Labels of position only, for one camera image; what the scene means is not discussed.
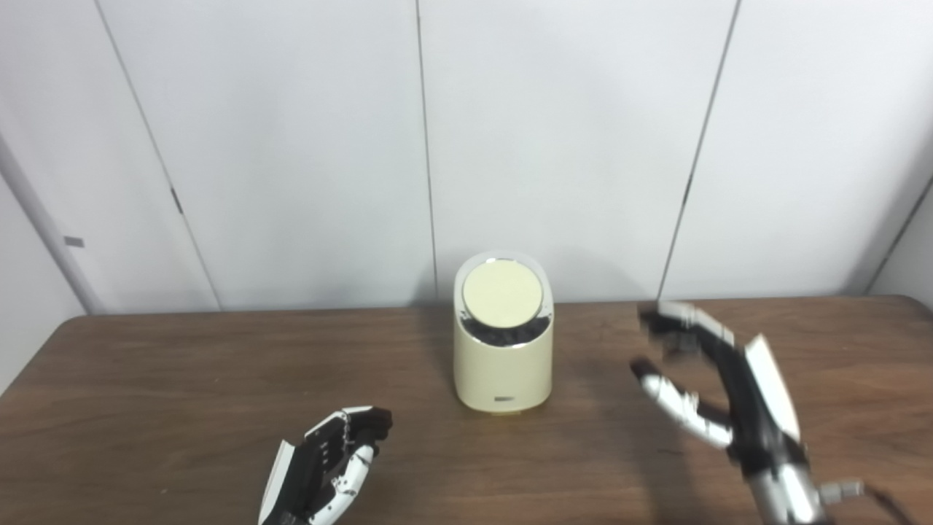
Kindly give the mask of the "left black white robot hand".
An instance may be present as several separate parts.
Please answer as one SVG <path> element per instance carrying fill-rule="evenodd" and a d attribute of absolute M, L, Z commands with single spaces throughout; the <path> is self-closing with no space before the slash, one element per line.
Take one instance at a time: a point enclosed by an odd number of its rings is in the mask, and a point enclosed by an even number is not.
<path fill-rule="evenodd" d="M 280 442 L 261 499 L 259 524 L 335 524 L 359 496 L 390 410 L 341 408 L 309 429 L 299 445 Z"/>

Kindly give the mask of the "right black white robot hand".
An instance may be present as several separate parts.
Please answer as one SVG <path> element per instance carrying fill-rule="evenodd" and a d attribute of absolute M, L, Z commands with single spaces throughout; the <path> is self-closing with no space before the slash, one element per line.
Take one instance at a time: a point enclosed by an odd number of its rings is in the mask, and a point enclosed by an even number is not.
<path fill-rule="evenodd" d="M 702 355 L 725 389 L 729 405 L 717 408 L 664 376 L 650 359 L 632 359 L 643 391 L 677 425 L 726 451 L 746 478 L 784 465 L 809 469 L 795 405 L 763 335 L 741 346 L 732 331 L 692 303 L 642 303 L 639 321 L 668 356 Z"/>

